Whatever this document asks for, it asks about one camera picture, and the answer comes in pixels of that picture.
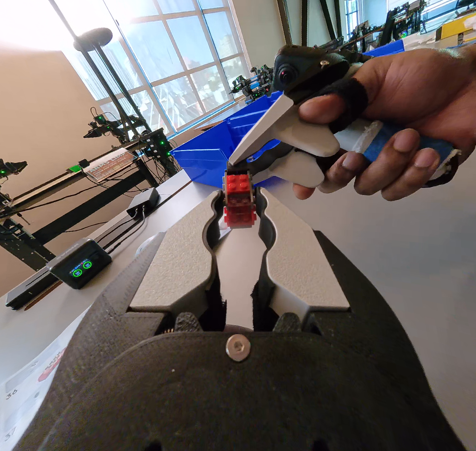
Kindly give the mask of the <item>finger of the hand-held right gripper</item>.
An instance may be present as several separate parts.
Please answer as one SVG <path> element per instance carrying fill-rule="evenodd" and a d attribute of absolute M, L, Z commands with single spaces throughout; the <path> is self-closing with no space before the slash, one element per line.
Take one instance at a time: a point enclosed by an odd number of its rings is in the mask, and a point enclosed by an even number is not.
<path fill-rule="evenodd" d="M 264 169 L 253 173 L 252 179 L 256 185 L 273 176 L 307 188 L 318 187 L 325 178 L 315 157 L 295 149 L 275 159 Z"/>
<path fill-rule="evenodd" d="M 330 157 L 340 150 L 340 144 L 328 126 L 303 121 L 293 100 L 280 95 L 241 139 L 229 162 L 235 165 L 273 139 L 318 157 Z"/>

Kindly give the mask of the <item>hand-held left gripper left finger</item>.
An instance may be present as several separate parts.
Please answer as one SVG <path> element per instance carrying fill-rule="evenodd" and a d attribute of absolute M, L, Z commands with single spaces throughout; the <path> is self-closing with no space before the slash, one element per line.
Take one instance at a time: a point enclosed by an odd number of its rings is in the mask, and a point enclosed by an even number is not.
<path fill-rule="evenodd" d="M 135 312 L 222 312 L 214 247 L 220 239 L 222 190 L 169 228 L 129 308 Z"/>

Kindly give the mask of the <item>red toy brick model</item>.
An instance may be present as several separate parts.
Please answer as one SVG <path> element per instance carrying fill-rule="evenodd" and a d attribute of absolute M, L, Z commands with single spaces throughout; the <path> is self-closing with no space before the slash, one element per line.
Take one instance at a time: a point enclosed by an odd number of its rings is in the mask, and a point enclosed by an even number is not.
<path fill-rule="evenodd" d="M 230 229 L 251 228 L 257 219 L 251 173 L 229 167 L 223 176 L 224 222 Z"/>

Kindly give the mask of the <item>grey desk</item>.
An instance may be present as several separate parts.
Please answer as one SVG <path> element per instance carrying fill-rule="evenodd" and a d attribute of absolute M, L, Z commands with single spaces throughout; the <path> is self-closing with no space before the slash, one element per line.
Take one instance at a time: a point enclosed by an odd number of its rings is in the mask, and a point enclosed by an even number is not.
<path fill-rule="evenodd" d="M 166 231 L 213 190 L 178 175 L 159 187 L 172 195 L 112 264 L 75 291 L 60 285 L 28 311 L 1 297 L 1 382 L 28 364 L 85 311 L 133 259 L 140 245 Z M 475 450 L 475 159 L 447 185 L 387 202 L 349 185 L 297 200 L 288 183 L 264 183 L 280 202 L 322 231 L 373 283 L 412 341 L 449 423 Z"/>

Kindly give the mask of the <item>person's right hand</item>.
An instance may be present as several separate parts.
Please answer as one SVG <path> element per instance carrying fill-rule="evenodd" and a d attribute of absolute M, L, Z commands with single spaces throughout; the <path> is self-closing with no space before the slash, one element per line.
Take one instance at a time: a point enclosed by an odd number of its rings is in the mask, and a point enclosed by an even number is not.
<path fill-rule="evenodd" d="M 436 172 L 438 153 L 419 150 L 420 134 L 443 139 L 461 151 L 463 163 L 476 142 L 476 48 L 416 49 L 373 58 L 354 78 L 366 89 L 363 117 L 405 127 L 368 163 L 363 155 L 342 150 L 318 186 L 336 192 L 354 181 L 360 195 L 381 192 L 395 201 L 415 193 Z"/>

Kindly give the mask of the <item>row of black robot arms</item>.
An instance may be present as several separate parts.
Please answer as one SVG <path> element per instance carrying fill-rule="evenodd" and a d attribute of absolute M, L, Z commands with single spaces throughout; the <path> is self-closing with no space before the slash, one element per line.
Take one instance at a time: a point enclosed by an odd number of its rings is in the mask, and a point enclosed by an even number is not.
<path fill-rule="evenodd" d="M 251 73 L 254 74 L 249 79 L 242 75 L 233 80 L 233 87 L 230 94 L 240 94 L 245 96 L 245 104 L 249 105 L 258 98 L 269 97 L 275 91 L 273 85 L 274 68 L 264 64 L 262 67 L 253 67 Z"/>

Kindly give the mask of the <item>black hub box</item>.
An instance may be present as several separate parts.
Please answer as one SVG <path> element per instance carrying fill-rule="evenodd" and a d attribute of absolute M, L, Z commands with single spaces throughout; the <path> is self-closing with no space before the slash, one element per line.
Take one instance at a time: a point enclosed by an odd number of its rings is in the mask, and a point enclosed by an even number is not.
<path fill-rule="evenodd" d="M 159 204 L 160 194 L 156 188 L 149 188 L 136 195 L 127 209 L 133 219 L 147 217 Z"/>

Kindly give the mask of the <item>black power station with display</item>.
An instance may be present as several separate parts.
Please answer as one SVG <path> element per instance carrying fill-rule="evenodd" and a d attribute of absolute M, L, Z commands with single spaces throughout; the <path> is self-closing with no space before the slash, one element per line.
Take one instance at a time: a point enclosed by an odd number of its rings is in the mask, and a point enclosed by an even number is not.
<path fill-rule="evenodd" d="M 45 267 L 56 278 L 79 290 L 112 262 L 111 256 L 90 238 L 75 242 Z"/>

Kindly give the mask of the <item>black control box green lights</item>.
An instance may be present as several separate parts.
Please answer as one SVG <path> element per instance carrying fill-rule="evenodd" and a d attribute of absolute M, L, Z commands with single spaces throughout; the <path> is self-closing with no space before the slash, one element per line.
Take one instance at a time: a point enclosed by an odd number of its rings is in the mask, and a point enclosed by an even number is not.
<path fill-rule="evenodd" d="M 169 159 L 171 157 L 172 146 L 168 141 L 164 128 L 157 130 L 145 130 L 140 134 L 141 151 L 149 158 Z"/>

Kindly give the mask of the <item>red sign placard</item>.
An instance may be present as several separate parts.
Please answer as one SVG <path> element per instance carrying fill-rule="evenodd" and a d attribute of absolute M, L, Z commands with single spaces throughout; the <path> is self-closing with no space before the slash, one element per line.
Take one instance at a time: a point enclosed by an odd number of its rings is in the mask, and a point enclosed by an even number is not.
<path fill-rule="evenodd" d="M 90 162 L 82 171 L 92 180 L 103 182 L 132 165 L 137 159 L 137 155 L 122 147 Z"/>

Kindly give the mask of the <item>large window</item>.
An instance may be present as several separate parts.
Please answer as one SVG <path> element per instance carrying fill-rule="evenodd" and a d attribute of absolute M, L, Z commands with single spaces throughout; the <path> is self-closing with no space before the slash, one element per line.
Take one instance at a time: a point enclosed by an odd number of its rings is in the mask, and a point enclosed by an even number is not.
<path fill-rule="evenodd" d="M 108 28 L 101 48 L 134 102 L 96 51 L 90 59 L 128 114 L 140 113 L 168 137 L 227 110 L 240 94 L 231 82 L 247 61 L 229 0 L 1 0 L 1 46 L 51 55 L 72 71 L 111 120 L 118 109 L 73 36 Z"/>

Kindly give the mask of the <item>black flat device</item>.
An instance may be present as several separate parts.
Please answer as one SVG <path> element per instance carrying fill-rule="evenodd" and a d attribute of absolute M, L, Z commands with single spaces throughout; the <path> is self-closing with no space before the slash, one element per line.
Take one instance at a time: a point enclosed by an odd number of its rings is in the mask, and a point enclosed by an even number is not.
<path fill-rule="evenodd" d="M 61 281 L 51 274 L 47 267 L 43 267 L 11 289 L 6 295 L 5 305 L 13 310 L 19 310 L 57 283 Z"/>

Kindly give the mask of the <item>yellow box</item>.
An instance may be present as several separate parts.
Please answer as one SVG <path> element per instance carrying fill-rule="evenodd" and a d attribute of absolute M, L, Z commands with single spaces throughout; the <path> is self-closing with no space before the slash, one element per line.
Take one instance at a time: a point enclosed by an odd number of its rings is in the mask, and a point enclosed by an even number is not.
<path fill-rule="evenodd" d="M 476 12 L 456 18 L 443 24 L 436 31 L 436 49 L 451 49 L 457 46 L 475 43 Z"/>

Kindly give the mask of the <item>pale blue instruction booklet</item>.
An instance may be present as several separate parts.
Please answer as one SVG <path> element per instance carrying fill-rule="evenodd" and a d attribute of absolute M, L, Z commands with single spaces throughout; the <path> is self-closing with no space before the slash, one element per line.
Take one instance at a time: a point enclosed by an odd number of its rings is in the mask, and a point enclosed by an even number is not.
<path fill-rule="evenodd" d="M 68 341 L 56 339 L 0 387 L 0 449 L 12 450 L 32 421 L 56 372 Z"/>

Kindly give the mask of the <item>black tripod stand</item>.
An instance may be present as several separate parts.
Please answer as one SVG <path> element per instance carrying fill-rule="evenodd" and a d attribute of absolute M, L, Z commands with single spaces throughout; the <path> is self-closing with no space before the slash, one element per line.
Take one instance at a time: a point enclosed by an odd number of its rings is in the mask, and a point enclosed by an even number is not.
<path fill-rule="evenodd" d="M 140 146 L 140 143 L 142 140 L 145 139 L 146 134 L 152 134 L 152 131 L 146 119 L 143 117 L 142 113 L 140 112 L 137 104 L 132 99 L 124 83 L 122 82 L 121 78 L 119 77 L 118 73 L 112 66 L 111 62 L 109 61 L 108 57 L 106 56 L 102 48 L 103 46 L 111 42 L 112 31 L 108 28 L 97 28 L 78 36 L 74 32 L 70 24 L 68 23 L 67 19 L 65 18 L 61 9 L 57 5 L 56 1 L 48 0 L 48 2 L 51 5 L 51 7 L 54 9 L 56 14 L 58 15 L 59 19 L 61 20 L 61 22 L 67 29 L 67 31 L 71 34 L 73 38 L 74 48 L 82 53 L 87 63 L 91 67 L 92 71 L 94 72 L 99 82 L 102 84 L 105 91 L 107 92 L 108 96 L 111 98 L 116 109 L 118 110 L 119 117 L 123 125 L 124 133 L 122 136 L 124 137 L 125 140 L 128 140 L 128 130 L 131 130 L 135 134 L 138 140 L 138 146 Z M 114 94 L 112 87 L 108 84 L 103 74 L 99 70 L 98 66 L 92 60 L 89 54 L 92 51 L 96 52 L 99 58 L 101 59 L 101 61 L 103 62 L 110 76 L 116 82 L 120 92 L 123 94 L 123 96 L 126 98 L 130 106 L 133 108 L 136 114 L 136 117 L 139 119 L 139 122 L 132 120 L 131 116 L 128 115 L 125 109 L 122 107 L 122 104 L 119 102 L 117 96 Z"/>

